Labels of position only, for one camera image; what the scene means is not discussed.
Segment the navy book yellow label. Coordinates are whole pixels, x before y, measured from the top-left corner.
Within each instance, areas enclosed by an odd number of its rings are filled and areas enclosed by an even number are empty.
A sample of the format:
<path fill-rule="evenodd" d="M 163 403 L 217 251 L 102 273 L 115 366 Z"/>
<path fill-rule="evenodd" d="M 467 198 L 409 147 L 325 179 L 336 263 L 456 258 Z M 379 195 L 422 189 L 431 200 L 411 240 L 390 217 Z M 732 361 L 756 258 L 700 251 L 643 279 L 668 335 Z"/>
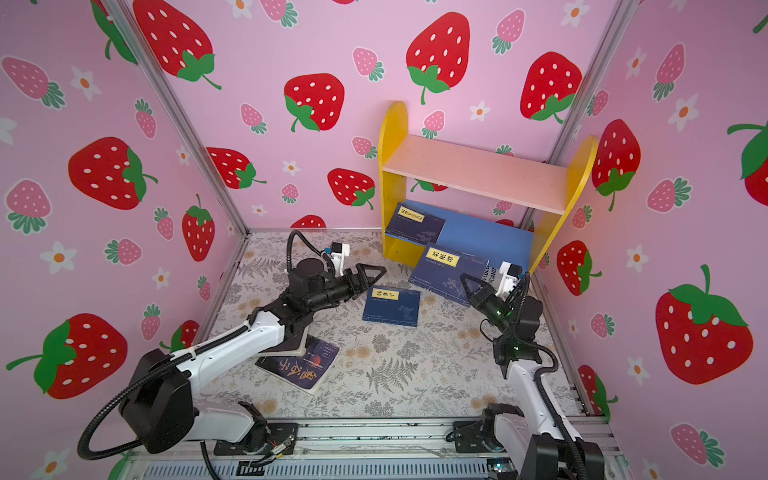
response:
<path fill-rule="evenodd" d="M 483 257 L 428 243 L 409 282 L 462 306 L 470 305 L 463 274 L 483 279 L 489 261 Z"/>
<path fill-rule="evenodd" d="M 438 241 L 444 225 L 444 219 L 400 202 L 385 234 L 413 244 L 427 245 Z"/>

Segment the white book black spanish text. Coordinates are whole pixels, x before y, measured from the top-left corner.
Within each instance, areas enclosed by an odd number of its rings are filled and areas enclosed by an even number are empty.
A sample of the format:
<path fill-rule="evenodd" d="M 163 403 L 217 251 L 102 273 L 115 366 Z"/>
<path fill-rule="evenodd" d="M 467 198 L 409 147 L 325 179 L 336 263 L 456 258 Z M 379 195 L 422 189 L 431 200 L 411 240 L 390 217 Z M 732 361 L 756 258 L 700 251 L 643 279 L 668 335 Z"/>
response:
<path fill-rule="evenodd" d="M 505 261 L 502 261 L 499 264 L 489 262 L 485 268 L 482 279 L 498 291 L 505 281 L 510 266 L 511 264 Z"/>

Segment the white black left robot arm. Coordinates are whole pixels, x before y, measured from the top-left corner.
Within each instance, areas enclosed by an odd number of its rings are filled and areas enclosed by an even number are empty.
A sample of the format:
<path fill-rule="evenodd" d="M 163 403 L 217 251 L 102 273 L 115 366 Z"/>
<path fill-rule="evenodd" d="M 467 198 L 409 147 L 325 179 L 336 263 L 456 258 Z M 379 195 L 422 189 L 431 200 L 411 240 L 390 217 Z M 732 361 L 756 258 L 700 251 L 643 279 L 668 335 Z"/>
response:
<path fill-rule="evenodd" d="M 198 345 L 165 354 L 158 349 L 139 361 L 130 385 L 110 400 L 82 433 L 77 452 L 99 460 L 137 447 L 164 452 L 180 442 L 218 441 L 247 453 L 270 443 L 267 422 L 257 408 L 208 404 L 202 389 L 230 368 L 297 336 L 315 313 L 338 307 L 364 294 L 386 273 L 383 266 L 356 264 L 342 275 L 324 270 L 318 259 L 305 259 L 289 270 L 288 287 L 271 303 L 256 308 L 244 323 Z M 119 411 L 135 440 L 94 451 L 90 441 L 107 415 Z"/>

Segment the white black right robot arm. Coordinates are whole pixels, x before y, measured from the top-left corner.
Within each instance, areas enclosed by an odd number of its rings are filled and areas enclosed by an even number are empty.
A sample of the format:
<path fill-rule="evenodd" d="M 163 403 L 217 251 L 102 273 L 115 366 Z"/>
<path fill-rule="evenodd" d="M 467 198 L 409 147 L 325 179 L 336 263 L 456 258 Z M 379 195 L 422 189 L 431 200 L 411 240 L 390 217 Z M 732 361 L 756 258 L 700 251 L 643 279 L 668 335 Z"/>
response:
<path fill-rule="evenodd" d="M 530 275 L 523 274 L 505 293 L 466 273 L 461 282 L 469 304 L 500 332 L 491 340 L 494 361 L 518 403 L 491 403 L 479 421 L 455 428 L 446 439 L 507 453 L 513 470 L 492 472 L 492 479 L 602 479 L 599 445 L 586 441 L 551 398 L 544 376 L 555 373 L 559 361 L 535 339 L 543 305 L 529 295 Z"/>

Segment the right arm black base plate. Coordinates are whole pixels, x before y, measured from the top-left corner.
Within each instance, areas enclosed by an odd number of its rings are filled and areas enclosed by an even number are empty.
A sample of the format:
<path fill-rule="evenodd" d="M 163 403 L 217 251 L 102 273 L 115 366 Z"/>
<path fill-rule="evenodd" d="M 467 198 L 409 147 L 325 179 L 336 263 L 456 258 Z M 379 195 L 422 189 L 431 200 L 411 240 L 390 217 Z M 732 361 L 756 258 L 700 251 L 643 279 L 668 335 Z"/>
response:
<path fill-rule="evenodd" d="M 455 421 L 445 441 L 454 445 L 459 453 L 505 453 L 504 447 L 494 439 L 481 420 Z"/>

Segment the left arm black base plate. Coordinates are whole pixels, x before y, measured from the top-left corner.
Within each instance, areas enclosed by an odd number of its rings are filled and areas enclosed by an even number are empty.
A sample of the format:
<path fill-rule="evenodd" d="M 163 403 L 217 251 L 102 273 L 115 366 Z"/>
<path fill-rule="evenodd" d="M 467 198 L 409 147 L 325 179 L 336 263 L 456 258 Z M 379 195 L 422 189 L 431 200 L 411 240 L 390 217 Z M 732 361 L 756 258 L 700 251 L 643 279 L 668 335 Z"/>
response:
<path fill-rule="evenodd" d="M 217 441 L 215 456 L 256 455 L 266 456 L 275 447 L 282 447 L 279 455 L 292 455 L 298 437 L 299 424 L 293 422 L 255 425 L 246 437 L 237 442 Z"/>

